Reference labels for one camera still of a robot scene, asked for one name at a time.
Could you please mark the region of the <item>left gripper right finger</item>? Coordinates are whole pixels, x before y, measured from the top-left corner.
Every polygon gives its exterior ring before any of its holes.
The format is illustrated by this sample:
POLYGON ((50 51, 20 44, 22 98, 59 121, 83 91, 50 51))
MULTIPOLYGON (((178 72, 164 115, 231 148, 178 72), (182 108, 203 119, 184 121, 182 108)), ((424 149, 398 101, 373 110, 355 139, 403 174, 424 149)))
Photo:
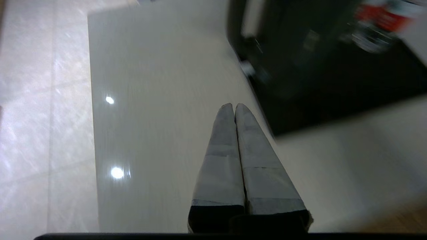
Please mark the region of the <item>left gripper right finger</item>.
POLYGON ((311 213, 297 192, 255 116, 239 103, 235 111, 250 233, 307 233, 311 213))

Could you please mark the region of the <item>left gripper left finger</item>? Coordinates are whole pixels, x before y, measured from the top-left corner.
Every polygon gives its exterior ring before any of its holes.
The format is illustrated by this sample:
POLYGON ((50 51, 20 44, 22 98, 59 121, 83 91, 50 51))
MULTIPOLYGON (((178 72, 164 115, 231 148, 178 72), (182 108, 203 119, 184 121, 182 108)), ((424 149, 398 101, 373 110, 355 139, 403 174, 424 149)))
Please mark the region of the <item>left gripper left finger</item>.
POLYGON ((245 214, 244 180, 233 105, 216 115, 188 214, 190 233, 229 233, 245 214))

